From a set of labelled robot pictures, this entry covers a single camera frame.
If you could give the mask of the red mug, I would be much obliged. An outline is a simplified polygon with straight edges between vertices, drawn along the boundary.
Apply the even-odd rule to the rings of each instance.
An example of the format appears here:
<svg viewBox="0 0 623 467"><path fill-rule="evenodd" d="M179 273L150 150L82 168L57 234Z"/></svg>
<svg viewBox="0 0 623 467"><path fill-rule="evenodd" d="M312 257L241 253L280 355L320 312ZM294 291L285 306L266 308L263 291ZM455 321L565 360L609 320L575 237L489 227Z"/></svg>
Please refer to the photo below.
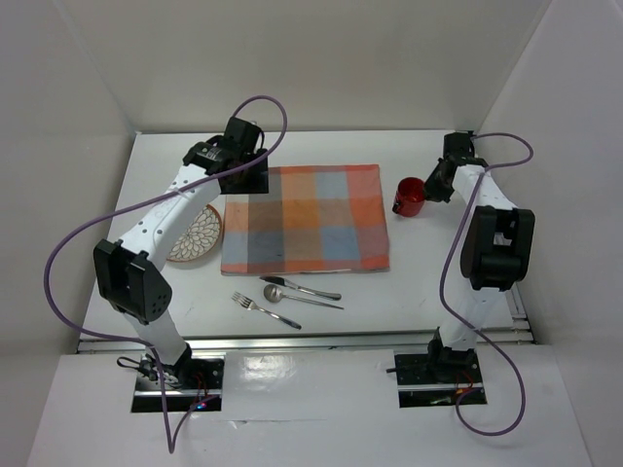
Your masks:
<svg viewBox="0 0 623 467"><path fill-rule="evenodd" d="M425 203L424 182L420 178L407 177L397 186L392 212L406 218L416 217Z"/></svg>

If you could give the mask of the orange checked cloth placemat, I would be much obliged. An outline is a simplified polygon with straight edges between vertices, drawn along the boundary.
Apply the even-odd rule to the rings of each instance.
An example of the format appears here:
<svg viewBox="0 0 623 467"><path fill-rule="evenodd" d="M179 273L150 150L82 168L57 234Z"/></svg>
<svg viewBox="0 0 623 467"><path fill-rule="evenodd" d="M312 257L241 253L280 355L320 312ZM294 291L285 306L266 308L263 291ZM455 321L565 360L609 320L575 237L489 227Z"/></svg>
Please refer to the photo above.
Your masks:
<svg viewBox="0 0 623 467"><path fill-rule="evenodd" d="M223 274L389 269L378 165L272 167L269 188L262 195L227 197Z"/></svg>

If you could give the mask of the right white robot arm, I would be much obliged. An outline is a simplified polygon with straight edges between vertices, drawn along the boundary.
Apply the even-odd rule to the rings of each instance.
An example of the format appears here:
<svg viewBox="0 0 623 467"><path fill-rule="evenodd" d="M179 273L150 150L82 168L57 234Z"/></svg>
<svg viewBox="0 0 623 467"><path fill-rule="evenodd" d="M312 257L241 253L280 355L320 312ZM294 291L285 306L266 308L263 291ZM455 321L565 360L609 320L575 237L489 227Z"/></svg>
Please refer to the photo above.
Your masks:
<svg viewBox="0 0 623 467"><path fill-rule="evenodd" d="M517 207L495 183L488 163L476 155L473 132L444 136L442 157L424 182L425 198L465 201L450 256L459 252L465 288L452 318L435 331L424 368L433 381L459 382L476 364L477 333L491 309L527 274L535 216Z"/></svg>

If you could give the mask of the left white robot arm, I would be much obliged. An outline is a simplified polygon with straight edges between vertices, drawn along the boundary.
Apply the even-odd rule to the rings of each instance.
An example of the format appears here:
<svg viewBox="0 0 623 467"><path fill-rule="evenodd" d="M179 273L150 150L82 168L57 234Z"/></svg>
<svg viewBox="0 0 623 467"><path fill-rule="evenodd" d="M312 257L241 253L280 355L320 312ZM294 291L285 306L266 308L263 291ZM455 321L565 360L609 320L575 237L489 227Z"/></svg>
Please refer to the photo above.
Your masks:
<svg viewBox="0 0 623 467"><path fill-rule="evenodd" d="M217 179L218 173L262 157L264 132L255 124L232 117L221 135L194 145L166 192L118 240L101 240L93 250L100 296L131 324L138 337L152 344L150 359L160 361L157 375L171 388L194 387L207 368L193 359L168 311L172 289L162 275L176 241L200 212L222 193L266 190L262 176L267 163L241 174Z"/></svg>

